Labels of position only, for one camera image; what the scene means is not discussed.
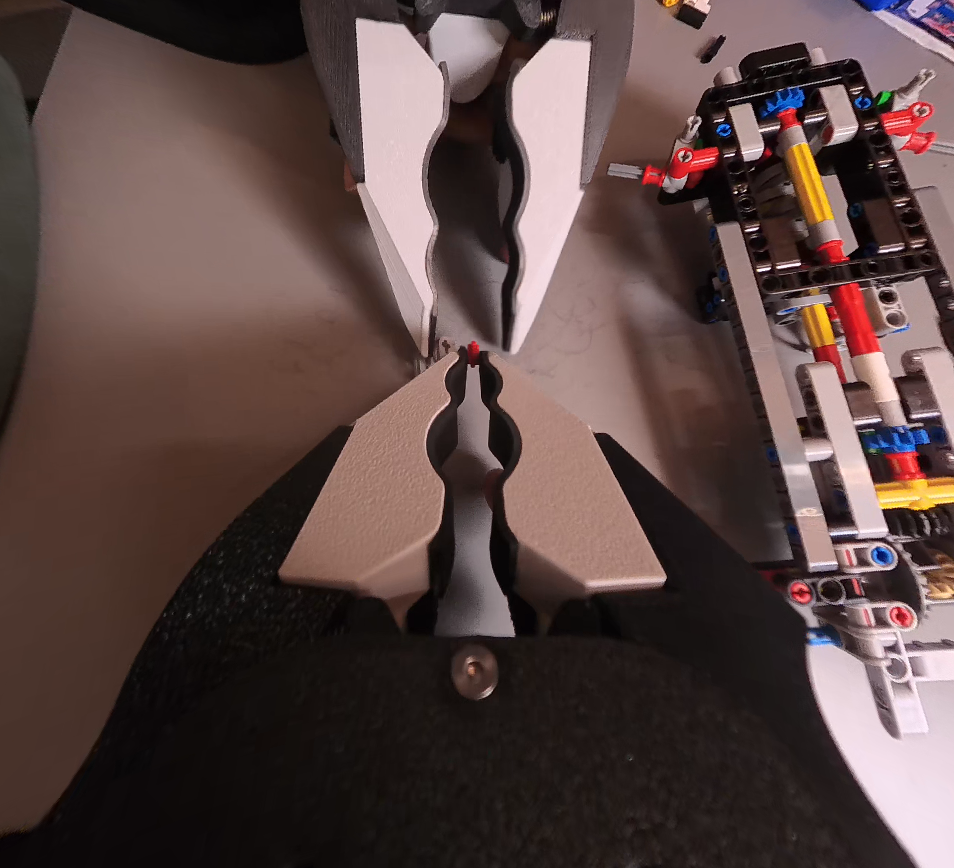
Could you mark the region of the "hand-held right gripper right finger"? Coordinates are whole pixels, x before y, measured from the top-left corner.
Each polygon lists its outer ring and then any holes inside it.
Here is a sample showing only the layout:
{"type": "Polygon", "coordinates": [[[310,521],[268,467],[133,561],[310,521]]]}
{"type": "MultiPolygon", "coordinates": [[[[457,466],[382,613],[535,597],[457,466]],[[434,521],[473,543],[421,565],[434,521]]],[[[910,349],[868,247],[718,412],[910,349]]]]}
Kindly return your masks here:
{"type": "Polygon", "coordinates": [[[656,590],[666,574],[590,427],[495,353],[479,371],[493,484],[490,557],[518,635],[573,600],[656,590]]]}

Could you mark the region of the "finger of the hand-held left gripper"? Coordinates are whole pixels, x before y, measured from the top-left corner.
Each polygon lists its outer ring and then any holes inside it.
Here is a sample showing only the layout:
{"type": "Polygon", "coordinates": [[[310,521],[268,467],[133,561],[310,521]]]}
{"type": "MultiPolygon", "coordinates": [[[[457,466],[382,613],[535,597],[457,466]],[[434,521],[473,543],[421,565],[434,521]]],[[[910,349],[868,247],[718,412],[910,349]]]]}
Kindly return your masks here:
{"type": "Polygon", "coordinates": [[[509,287],[508,352],[520,350],[540,310],[583,198],[582,157],[590,41],[553,38],[507,83],[507,125],[516,142],[513,179],[516,281],[509,287]]]}
{"type": "Polygon", "coordinates": [[[358,19],[356,43],[364,154],[357,190],[404,324],[428,358],[436,321],[432,253],[438,222],[427,172],[447,122],[447,70],[400,22],[358,19]]]}

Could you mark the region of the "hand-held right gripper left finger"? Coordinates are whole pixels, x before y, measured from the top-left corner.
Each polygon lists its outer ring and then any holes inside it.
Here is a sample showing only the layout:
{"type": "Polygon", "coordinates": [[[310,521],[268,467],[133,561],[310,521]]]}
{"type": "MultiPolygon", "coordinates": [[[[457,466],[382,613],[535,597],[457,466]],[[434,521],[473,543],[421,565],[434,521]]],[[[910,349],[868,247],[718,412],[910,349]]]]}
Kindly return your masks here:
{"type": "Polygon", "coordinates": [[[382,600],[432,631],[454,562],[442,467],[457,446],[457,355],[359,419],[282,563],[283,583],[382,600]]]}

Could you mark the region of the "lego technic car chassis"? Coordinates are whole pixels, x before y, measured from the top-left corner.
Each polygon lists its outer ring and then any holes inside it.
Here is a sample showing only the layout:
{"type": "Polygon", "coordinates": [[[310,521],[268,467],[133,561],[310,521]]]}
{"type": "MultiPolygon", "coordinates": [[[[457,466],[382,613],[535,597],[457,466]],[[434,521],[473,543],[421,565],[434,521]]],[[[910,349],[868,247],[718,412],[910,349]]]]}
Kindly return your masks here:
{"type": "Polygon", "coordinates": [[[768,578],[865,665],[895,738],[924,734],[921,687],[952,681],[952,641],[912,641],[952,602],[952,278],[935,188],[901,157],[936,147],[918,71],[873,89],[856,60],[803,43],[721,71],[665,166],[608,174],[691,202],[714,268],[703,321],[726,321],[794,556],[768,578]]]}

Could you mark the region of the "printed lego instruction booklet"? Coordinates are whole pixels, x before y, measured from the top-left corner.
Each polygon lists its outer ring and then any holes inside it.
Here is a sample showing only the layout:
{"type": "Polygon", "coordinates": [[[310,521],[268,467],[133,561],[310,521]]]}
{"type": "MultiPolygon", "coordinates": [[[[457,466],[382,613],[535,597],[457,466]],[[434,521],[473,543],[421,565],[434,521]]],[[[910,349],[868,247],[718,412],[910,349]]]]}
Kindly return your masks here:
{"type": "Polygon", "coordinates": [[[953,0],[902,0],[874,11],[889,27],[953,62],[953,0]]]}

